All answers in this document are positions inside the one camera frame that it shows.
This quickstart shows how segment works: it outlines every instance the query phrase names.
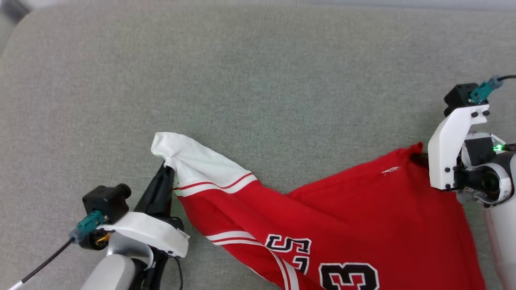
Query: printed number 3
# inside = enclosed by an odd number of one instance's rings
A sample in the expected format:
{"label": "printed number 3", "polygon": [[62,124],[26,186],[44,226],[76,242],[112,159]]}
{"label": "printed number 3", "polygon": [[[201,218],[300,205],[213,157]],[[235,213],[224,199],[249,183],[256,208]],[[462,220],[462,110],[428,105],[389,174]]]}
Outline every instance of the printed number 3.
{"label": "printed number 3", "polygon": [[[362,276],[362,283],[355,284],[352,276]],[[378,271],[368,263],[322,263],[319,280],[326,290],[341,290],[341,286],[356,286],[358,290],[378,290]]]}

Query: red fabric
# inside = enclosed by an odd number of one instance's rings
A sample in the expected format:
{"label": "red fabric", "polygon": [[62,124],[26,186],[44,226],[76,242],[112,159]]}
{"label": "red fabric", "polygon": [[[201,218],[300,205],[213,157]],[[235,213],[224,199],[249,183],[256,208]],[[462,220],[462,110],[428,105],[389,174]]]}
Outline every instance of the red fabric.
{"label": "red fabric", "polygon": [[285,290],[485,289],[455,194],[431,188],[428,169],[409,159],[421,151],[399,149],[288,195],[254,181],[179,199],[203,235]]}

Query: red jersey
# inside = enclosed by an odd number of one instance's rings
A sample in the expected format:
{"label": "red jersey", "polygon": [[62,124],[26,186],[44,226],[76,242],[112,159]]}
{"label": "red jersey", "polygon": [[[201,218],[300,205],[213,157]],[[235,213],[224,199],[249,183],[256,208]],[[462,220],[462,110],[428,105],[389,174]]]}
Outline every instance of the red jersey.
{"label": "red jersey", "polygon": [[199,232],[284,290],[485,289],[462,206],[410,160],[421,143],[288,195],[183,135],[152,152]]}

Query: gray fabric surface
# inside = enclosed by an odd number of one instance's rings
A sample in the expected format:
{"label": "gray fabric surface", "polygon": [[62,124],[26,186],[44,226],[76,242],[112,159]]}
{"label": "gray fabric surface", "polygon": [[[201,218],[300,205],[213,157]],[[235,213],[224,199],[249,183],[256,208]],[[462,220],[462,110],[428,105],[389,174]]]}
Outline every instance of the gray fabric surface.
{"label": "gray fabric surface", "polygon": [[[29,15],[0,63],[0,288],[44,261],[97,185],[133,189],[186,134],[289,192],[428,141],[457,83],[516,72],[516,14],[441,10],[68,5]],[[516,82],[484,128],[515,140]],[[184,217],[180,204],[174,212]],[[488,289],[501,289],[466,207]],[[185,288],[275,289],[190,225]],[[103,252],[67,249],[27,289],[78,289]],[[169,263],[163,289],[179,285]]]}

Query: white fabric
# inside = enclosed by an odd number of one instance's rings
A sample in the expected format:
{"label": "white fabric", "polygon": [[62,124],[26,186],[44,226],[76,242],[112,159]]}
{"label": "white fabric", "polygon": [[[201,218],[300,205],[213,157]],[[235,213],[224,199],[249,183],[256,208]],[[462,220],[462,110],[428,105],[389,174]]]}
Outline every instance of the white fabric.
{"label": "white fabric", "polygon": [[207,189],[235,193],[255,181],[251,171],[181,134],[158,132],[151,152],[175,170],[178,195],[190,196]]}
{"label": "white fabric", "polygon": [[248,238],[248,239],[254,239],[256,240],[251,234],[244,231],[231,231],[231,232],[225,232],[216,234],[213,236],[206,236],[207,239],[210,241],[216,241],[220,239],[228,239],[228,238]]}

